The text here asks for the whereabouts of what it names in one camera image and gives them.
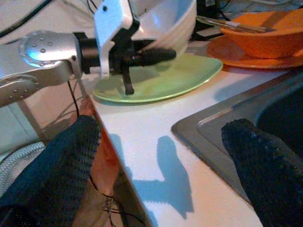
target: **countertop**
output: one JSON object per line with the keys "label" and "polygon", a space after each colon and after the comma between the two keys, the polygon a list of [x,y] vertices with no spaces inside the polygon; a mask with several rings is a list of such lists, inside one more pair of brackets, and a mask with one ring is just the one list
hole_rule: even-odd
{"label": "countertop", "polygon": [[[205,56],[207,45],[190,43],[187,52]],[[184,117],[285,72],[224,66],[201,87],[154,103],[119,104],[91,97],[154,226],[262,226],[253,208],[183,145],[171,127]],[[96,80],[96,76],[82,78],[90,94]]]}

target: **stainless steel sink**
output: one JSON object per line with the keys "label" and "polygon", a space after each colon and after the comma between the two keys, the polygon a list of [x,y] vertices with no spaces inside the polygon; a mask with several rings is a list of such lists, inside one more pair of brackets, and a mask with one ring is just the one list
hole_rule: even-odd
{"label": "stainless steel sink", "polygon": [[240,118],[280,137],[303,157],[303,69],[294,69],[182,119],[172,127],[185,145],[249,202],[221,138],[221,128]]}

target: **black cable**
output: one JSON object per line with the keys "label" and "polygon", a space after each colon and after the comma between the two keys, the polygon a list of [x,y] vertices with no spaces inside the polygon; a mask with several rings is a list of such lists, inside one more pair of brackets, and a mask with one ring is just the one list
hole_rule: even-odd
{"label": "black cable", "polygon": [[231,2],[231,0],[228,0],[227,3],[226,3],[224,6],[220,7],[219,9],[224,9],[224,8],[226,8],[230,2]]}
{"label": "black cable", "polygon": [[87,2],[87,6],[89,7],[89,10],[91,11],[92,14],[95,14],[95,12],[92,10],[92,8],[90,7],[90,4],[89,4],[89,0],[86,0]]}
{"label": "black cable", "polygon": [[226,15],[222,12],[222,10],[219,9],[218,12],[222,15],[224,20],[230,21],[230,19],[228,17],[226,17]]}
{"label": "black cable", "polygon": [[111,212],[110,212],[110,214],[109,214],[109,221],[110,221],[110,225],[111,225],[112,227],[117,227],[117,226],[114,225],[114,223],[113,223],[113,221],[112,221]]}
{"label": "black cable", "polygon": [[116,210],[121,212],[121,218],[123,219],[124,225],[125,225],[125,227],[128,227],[129,224],[128,224],[127,218],[125,217],[124,214],[122,214],[122,213],[124,213],[124,207],[122,206],[122,204],[118,200],[116,200],[113,196],[105,195],[104,193],[102,193],[102,195],[114,200],[114,202],[118,205],[118,207],[120,209],[120,210],[118,210],[118,209],[116,209]]}
{"label": "black cable", "polygon": [[130,213],[126,213],[126,212],[120,212],[120,211],[109,211],[109,210],[104,210],[106,212],[111,212],[113,214],[123,214],[123,215],[128,215],[130,217],[133,217],[134,219],[136,219],[137,221],[139,221],[141,224],[145,225],[144,221],[142,221],[140,218],[138,218],[137,216],[135,216],[134,214],[130,214]]}
{"label": "black cable", "polygon": [[29,21],[31,18],[33,18],[37,13],[39,13],[44,7],[46,7],[49,3],[51,3],[53,0],[46,0],[42,2],[40,5],[38,5],[36,8],[34,8],[29,14],[27,14],[24,18],[21,20],[17,21],[10,27],[4,29],[3,31],[0,32],[0,38],[8,35],[9,33],[15,31],[22,25],[24,25],[27,21]]}
{"label": "black cable", "polygon": [[79,113],[79,108],[78,108],[78,104],[77,104],[77,101],[76,101],[76,98],[75,98],[75,95],[74,95],[74,92],[72,91],[72,87],[71,87],[71,83],[69,81],[67,81],[67,84],[68,84],[68,87],[70,89],[70,92],[71,92],[71,96],[72,96],[72,99],[74,101],[74,104],[75,104],[75,107],[76,107],[76,111],[77,111],[77,118],[80,116],[80,113]]}
{"label": "black cable", "polygon": [[[92,178],[92,176],[91,176],[90,174],[89,174],[89,179],[90,179],[92,185],[94,186],[95,190],[98,192],[98,188],[97,188],[96,184],[94,183],[93,178]],[[106,194],[104,194],[104,193],[102,193],[102,195],[105,196],[105,197],[107,197],[107,198],[113,199],[116,203],[119,204],[119,207],[121,207],[122,210],[124,210],[122,204],[121,204],[119,201],[117,201],[113,196],[106,195]],[[106,212],[111,212],[111,213],[114,213],[114,214],[121,214],[121,215],[128,215],[128,216],[131,216],[131,217],[135,218],[136,220],[138,220],[138,221],[139,221],[140,223],[142,223],[143,225],[145,225],[144,221],[142,221],[140,218],[138,218],[138,217],[135,216],[134,214],[130,214],[130,213],[127,213],[127,212],[124,212],[124,211],[123,211],[123,212],[121,212],[121,211],[112,211],[112,210],[109,211],[109,210],[106,210],[106,209],[104,209],[104,211],[106,211]]]}
{"label": "black cable", "polygon": [[93,6],[95,7],[95,9],[98,9],[98,7],[96,6],[96,4],[94,3],[93,0],[89,0],[89,1],[93,4]]}

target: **cable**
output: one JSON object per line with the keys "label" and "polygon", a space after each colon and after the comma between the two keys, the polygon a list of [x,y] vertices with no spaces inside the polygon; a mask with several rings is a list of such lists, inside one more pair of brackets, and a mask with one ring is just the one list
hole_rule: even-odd
{"label": "cable", "polygon": [[218,12],[222,15],[224,20],[230,21],[230,19],[228,17],[226,17],[226,15],[222,12],[222,10],[219,9]]}
{"label": "cable", "polygon": [[130,213],[126,213],[126,212],[120,212],[120,211],[111,211],[111,213],[113,214],[123,214],[123,215],[128,215],[130,217],[133,217],[134,219],[136,219],[137,221],[139,221],[141,224],[145,225],[145,223],[140,219],[138,218],[137,216],[135,216],[134,214],[130,214]]}
{"label": "cable", "polygon": [[39,13],[44,7],[46,7],[49,3],[51,3],[53,0],[46,0],[42,2],[40,5],[35,7],[29,14],[27,14],[24,18],[21,20],[17,21],[10,27],[4,29],[3,31],[0,32],[0,38],[8,35],[9,33],[15,31],[16,29],[20,28],[22,25],[24,25],[27,21],[32,19],[37,13]]}
{"label": "cable", "polygon": [[111,213],[112,213],[112,212],[110,212],[110,213],[109,213],[109,221],[110,221],[110,225],[111,225],[112,227],[117,227],[117,226],[115,226],[115,225],[114,225],[114,223],[113,223],[113,221],[112,221],[112,216],[111,216]]}
{"label": "cable", "polygon": [[[95,184],[94,181],[93,181],[93,178],[92,178],[91,174],[89,174],[89,179],[90,179],[92,185],[94,186],[95,190],[96,190],[97,192],[99,192],[99,190],[98,190],[96,184]],[[104,193],[102,193],[102,195],[105,196],[105,197],[107,197],[107,198],[110,198],[110,199],[112,199],[114,202],[118,203],[118,206],[121,207],[122,210],[124,210],[122,204],[121,204],[119,201],[117,201],[113,196],[106,195],[106,194],[104,194]],[[114,209],[114,208],[111,208],[111,210],[104,209],[104,211],[109,212],[109,213],[114,213],[114,214],[128,215],[128,216],[130,216],[130,217],[135,218],[137,221],[139,221],[139,222],[142,223],[143,225],[145,225],[144,221],[142,221],[140,218],[138,218],[138,217],[135,216],[134,214],[130,214],[130,213],[123,212],[123,211],[122,211],[122,212],[121,212],[121,211],[117,211],[117,209]]]}
{"label": "cable", "polygon": [[285,0],[285,1],[282,1],[282,2],[274,2],[274,1],[266,1],[266,0],[249,0],[249,1],[256,2],[256,3],[261,3],[261,4],[265,4],[265,5],[278,6],[278,5],[286,4],[286,3],[290,2],[290,1],[293,1],[293,0]]}
{"label": "cable", "polygon": [[98,7],[96,6],[96,4],[94,3],[93,0],[89,0],[89,1],[93,4],[93,6],[95,7],[95,9],[98,9]]}
{"label": "cable", "polygon": [[230,2],[231,2],[231,0],[228,0],[227,3],[226,3],[224,6],[220,7],[219,9],[224,9],[224,8],[226,8],[227,5],[228,5]]}
{"label": "cable", "polygon": [[86,0],[87,2],[87,6],[89,8],[89,10],[91,11],[92,14],[95,14],[95,12],[92,10],[92,8],[90,7],[90,4],[89,4],[89,0]]}
{"label": "cable", "polygon": [[68,84],[68,87],[70,89],[70,92],[71,92],[71,96],[72,96],[72,99],[74,101],[74,104],[75,104],[75,107],[76,107],[76,111],[77,111],[77,118],[80,116],[80,113],[79,113],[79,108],[78,108],[78,104],[77,104],[77,101],[76,101],[76,98],[75,98],[75,95],[74,95],[74,92],[72,91],[72,87],[71,87],[71,83],[69,81],[67,81],[67,84]]}

